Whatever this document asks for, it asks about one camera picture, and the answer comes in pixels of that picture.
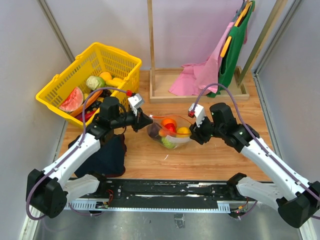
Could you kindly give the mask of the purple mangosteen toy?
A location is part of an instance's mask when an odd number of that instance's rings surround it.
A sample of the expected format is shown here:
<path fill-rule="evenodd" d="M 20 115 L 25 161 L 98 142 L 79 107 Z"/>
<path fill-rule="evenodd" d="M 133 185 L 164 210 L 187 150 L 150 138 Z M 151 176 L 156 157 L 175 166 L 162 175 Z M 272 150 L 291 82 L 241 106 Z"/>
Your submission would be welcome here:
<path fill-rule="evenodd" d="M 151 138 L 157 138 L 161 129 L 161 126 L 158 123 L 154 122 L 147 126 L 147 133 Z"/>

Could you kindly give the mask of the orange fruit toy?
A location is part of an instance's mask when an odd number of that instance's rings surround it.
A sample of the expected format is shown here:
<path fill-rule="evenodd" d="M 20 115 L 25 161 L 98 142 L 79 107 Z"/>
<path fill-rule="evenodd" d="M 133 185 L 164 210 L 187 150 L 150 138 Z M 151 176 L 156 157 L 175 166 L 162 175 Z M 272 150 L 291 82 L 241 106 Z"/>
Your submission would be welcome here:
<path fill-rule="evenodd" d="M 180 127 L 176 130 L 177 138 L 188 138 L 191 135 L 191 131 L 188 127 Z"/>

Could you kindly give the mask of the round orange toy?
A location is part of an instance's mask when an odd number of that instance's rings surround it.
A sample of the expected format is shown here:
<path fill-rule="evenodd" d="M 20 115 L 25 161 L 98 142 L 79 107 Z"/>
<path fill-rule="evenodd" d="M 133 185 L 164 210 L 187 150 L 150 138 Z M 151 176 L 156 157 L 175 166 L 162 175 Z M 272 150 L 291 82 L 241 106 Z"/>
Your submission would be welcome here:
<path fill-rule="evenodd" d="M 161 125 L 166 127 L 167 125 L 169 125 L 170 127 L 176 128 L 177 127 L 177 122 L 170 117 L 166 117 L 161 121 Z"/>

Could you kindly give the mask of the red bell pepper toy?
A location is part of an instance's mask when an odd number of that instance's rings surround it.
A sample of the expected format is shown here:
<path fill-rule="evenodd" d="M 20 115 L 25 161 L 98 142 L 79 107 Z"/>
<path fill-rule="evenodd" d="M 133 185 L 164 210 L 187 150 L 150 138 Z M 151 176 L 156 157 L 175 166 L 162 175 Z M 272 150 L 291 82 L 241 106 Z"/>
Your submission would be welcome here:
<path fill-rule="evenodd" d="M 176 133 L 176 125 L 172 122 L 170 123 L 167 123 L 165 126 L 164 126 L 169 132 L 171 133 Z"/>

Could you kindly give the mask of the clear zip top bag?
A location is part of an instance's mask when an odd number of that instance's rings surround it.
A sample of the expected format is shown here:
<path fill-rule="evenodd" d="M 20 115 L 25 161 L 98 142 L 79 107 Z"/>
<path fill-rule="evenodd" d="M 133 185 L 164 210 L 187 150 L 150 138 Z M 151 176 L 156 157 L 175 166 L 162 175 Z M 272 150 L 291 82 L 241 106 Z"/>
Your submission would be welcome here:
<path fill-rule="evenodd" d="M 176 133 L 169 132 L 161 124 L 161 122 L 164 118 L 172 118 L 177 123 L 176 131 L 178 128 L 181 128 L 181 127 L 189 128 L 191 126 L 192 122 L 190 120 L 186 119 L 185 117 L 182 117 L 182 116 L 176 115 L 176 114 L 169 114 L 169 115 L 163 115 L 163 116 L 149 115 L 149 117 L 153 119 L 153 123 L 158 123 L 161 126 L 161 130 L 159 131 L 159 133 L 158 133 L 159 136 L 157 138 L 151 138 L 148 135 L 153 141 L 155 141 L 163 146 L 161 139 L 162 139 L 162 137 L 165 137 L 170 142 L 172 142 L 176 145 L 176 147 L 174 149 L 181 147 L 183 145 L 186 145 L 187 143 L 189 143 L 191 141 L 190 136 L 189 137 L 176 137 Z"/>

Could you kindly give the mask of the green custard apple toy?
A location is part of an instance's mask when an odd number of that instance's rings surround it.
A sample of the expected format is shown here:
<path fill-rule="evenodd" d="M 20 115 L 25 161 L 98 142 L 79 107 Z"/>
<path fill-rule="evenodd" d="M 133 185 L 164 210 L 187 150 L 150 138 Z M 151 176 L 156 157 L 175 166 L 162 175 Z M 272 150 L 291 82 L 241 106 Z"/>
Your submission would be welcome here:
<path fill-rule="evenodd" d="M 176 147 L 176 145 L 170 142 L 166 137 L 162 137 L 161 142 L 163 146 L 166 147 L 167 149 L 174 149 Z"/>

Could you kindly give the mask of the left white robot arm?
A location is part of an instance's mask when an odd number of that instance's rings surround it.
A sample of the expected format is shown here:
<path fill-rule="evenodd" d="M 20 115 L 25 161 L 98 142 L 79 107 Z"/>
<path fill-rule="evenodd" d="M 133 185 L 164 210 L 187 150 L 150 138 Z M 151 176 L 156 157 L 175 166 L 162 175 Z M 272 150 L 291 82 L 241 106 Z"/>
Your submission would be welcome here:
<path fill-rule="evenodd" d="M 32 216 L 31 207 L 44 217 L 55 218 L 67 203 L 83 195 L 93 194 L 101 198 L 107 193 L 107 185 L 91 174 L 76 180 L 70 180 L 70 177 L 91 155 L 100 150 L 102 142 L 107 142 L 115 129 L 130 126 L 137 132 L 153 123 L 143 113 L 141 106 L 144 100 L 140 94 L 135 93 L 127 100 L 129 110 L 120 113 L 122 105 L 119 100 L 106 97 L 92 123 L 84 128 L 79 139 L 60 158 L 43 170 L 33 169 L 28 174 L 25 208 L 31 220 L 41 220 L 41 217 Z"/>

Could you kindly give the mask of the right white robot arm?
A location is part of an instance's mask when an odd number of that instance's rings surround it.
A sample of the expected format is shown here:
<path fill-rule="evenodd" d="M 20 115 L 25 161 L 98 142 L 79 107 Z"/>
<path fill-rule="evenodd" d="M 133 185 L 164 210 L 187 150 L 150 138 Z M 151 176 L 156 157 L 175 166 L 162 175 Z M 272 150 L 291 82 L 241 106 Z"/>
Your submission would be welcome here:
<path fill-rule="evenodd" d="M 300 228 L 320 209 L 320 183 L 310 182 L 277 156 L 247 124 L 239 124 L 231 108 L 224 102 L 210 108 L 212 120 L 205 108 L 193 103 L 188 116 L 195 118 L 189 129 L 190 138 L 199 144 L 219 138 L 238 153 L 254 162 L 274 183 L 270 186 L 237 173 L 228 180 L 227 196 L 238 200 L 242 196 L 261 202 L 276 210 L 291 227 Z"/>

